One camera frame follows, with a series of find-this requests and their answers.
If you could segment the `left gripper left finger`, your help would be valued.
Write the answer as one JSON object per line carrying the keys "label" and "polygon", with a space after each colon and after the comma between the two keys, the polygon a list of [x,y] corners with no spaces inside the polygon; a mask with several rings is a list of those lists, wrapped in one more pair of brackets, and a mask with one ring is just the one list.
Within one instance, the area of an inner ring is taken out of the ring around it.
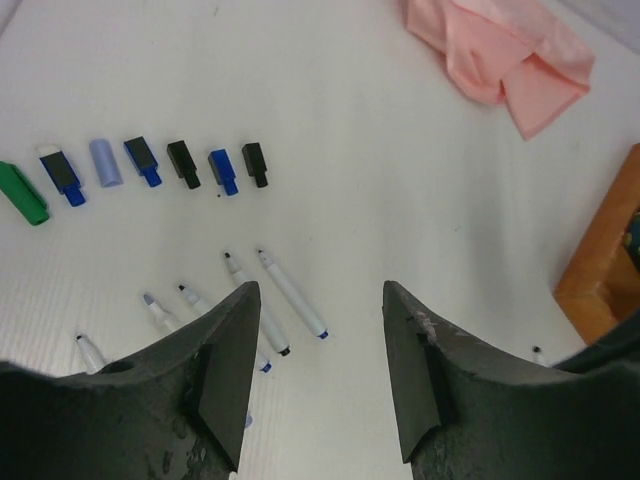
{"label": "left gripper left finger", "polygon": [[261,307],[256,282],[94,374],[1,366],[5,479],[226,479],[239,467]]}

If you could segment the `dark blue capped pen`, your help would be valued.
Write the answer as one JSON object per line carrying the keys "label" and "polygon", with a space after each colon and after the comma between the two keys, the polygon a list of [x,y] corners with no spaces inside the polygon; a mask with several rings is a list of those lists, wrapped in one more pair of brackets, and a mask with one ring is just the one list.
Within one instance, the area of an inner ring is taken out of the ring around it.
{"label": "dark blue capped pen", "polygon": [[[199,315],[204,315],[213,309],[213,306],[209,302],[187,285],[180,283],[178,289],[189,306]],[[267,374],[271,371],[272,367],[273,365],[270,359],[260,349],[257,349],[255,354],[255,369],[263,374]]]}

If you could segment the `black pen cap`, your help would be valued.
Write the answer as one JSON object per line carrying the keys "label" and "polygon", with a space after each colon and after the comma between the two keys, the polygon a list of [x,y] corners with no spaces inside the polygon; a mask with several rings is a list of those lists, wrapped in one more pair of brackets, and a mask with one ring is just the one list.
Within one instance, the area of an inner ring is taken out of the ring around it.
{"label": "black pen cap", "polygon": [[242,147],[242,154],[247,172],[254,179],[256,186],[266,187],[268,185],[267,166],[261,145],[257,142],[247,143]]}
{"label": "black pen cap", "polygon": [[197,167],[186,143],[183,140],[169,143],[166,151],[177,176],[185,182],[186,186],[191,190],[200,187]]}

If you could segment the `green pen cap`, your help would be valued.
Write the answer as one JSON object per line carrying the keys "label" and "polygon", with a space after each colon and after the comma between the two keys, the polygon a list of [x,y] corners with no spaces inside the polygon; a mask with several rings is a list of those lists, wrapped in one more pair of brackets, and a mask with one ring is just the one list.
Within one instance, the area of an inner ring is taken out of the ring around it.
{"label": "green pen cap", "polygon": [[17,165],[1,162],[1,191],[30,225],[50,219],[46,200]]}

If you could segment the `dark blue pen cap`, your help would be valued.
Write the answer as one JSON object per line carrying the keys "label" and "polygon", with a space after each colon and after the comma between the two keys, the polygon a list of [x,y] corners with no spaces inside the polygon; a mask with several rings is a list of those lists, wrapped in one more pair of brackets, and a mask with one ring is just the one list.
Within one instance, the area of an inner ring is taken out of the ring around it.
{"label": "dark blue pen cap", "polygon": [[85,204],[81,182],[62,149],[56,145],[42,145],[36,151],[54,186],[69,204],[72,207]]}

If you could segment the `black capped pen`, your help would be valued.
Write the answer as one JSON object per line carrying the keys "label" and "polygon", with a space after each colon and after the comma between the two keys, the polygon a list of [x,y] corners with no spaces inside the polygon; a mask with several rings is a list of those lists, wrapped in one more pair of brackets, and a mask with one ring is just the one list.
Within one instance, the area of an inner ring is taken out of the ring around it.
{"label": "black capped pen", "polygon": [[[246,273],[241,263],[229,250],[224,250],[222,256],[229,275],[237,286],[253,281],[253,278]],[[261,301],[260,307],[260,330],[274,352],[282,357],[291,353],[290,342],[280,323],[273,317],[264,301]]]}

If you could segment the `navy capped pen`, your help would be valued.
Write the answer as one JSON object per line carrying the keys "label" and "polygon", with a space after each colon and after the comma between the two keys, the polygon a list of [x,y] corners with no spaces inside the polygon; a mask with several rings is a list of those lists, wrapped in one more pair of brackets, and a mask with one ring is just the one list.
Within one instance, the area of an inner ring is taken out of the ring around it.
{"label": "navy capped pen", "polygon": [[531,348],[532,351],[532,355],[533,355],[533,360],[536,364],[541,365],[543,367],[549,367],[550,363],[547,360],[544,351],[542,350],[542,348],[538,345],[534,345]]}

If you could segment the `green-tipped white pen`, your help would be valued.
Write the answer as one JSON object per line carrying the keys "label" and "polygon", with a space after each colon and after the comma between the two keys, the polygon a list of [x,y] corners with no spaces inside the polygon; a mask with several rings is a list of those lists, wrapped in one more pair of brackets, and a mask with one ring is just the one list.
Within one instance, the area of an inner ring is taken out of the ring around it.
{"label": "green-tipped white pen", "polygon": [[107,360],[99,348],[84,334],[75,336],[75,344],[88,374],[95,374],[107,365]]}

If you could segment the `lavender capped pen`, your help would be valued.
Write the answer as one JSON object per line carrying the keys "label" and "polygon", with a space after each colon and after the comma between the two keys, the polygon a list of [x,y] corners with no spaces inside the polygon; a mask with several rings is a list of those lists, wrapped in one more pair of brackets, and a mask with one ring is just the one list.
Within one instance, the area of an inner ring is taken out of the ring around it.
{"label": "lavender capped pen", "polygon": [[143,300],[153,316],[154,323],[164,334],[171,334],[181,328],[179,319],[166,310],[151,293],[145,292]]}

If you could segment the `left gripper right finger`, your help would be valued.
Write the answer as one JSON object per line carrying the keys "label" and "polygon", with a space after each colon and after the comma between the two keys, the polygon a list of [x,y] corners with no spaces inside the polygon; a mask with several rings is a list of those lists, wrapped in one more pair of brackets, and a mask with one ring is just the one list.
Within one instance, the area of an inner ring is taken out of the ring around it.
{"label": "left gripper right finger", "polygon": [[635,479],[639,320],[552,366],[502,351],[395,281],[383,323],[402,460],[417,479]]}

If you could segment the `lavender pen cap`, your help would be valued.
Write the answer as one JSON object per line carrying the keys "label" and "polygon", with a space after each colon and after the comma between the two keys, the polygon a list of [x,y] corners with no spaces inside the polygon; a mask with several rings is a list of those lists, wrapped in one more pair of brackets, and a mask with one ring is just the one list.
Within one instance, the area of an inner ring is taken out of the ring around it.
{"label": "lavender pen cap", "polygon": [[122,185],[122,176],[110,143],[106,139],[94,139],[89,143],[89,150],[101,187]]}

